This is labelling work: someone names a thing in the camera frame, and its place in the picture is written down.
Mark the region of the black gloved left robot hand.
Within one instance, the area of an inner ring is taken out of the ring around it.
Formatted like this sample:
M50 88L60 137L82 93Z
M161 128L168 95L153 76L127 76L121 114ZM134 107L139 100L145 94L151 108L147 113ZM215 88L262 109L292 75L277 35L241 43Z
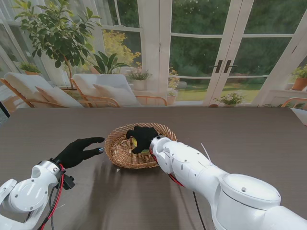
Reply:
M62 164L65 169L75 167L82 161L103 153L103 148L90 150L85 150L85 148L91 144L103 143L104 140L103 137L77 139L56 156L54 162Z

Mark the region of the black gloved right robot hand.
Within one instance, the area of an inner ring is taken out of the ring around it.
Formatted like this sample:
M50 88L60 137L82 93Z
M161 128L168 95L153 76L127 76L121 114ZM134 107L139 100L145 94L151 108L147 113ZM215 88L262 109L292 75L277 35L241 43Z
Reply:
M143 150L148 150L152 140L159 134L153 127L135 126L133 130L126 133L126 139L131 137L137 141L137 146L132 150L132 153L139 154Z

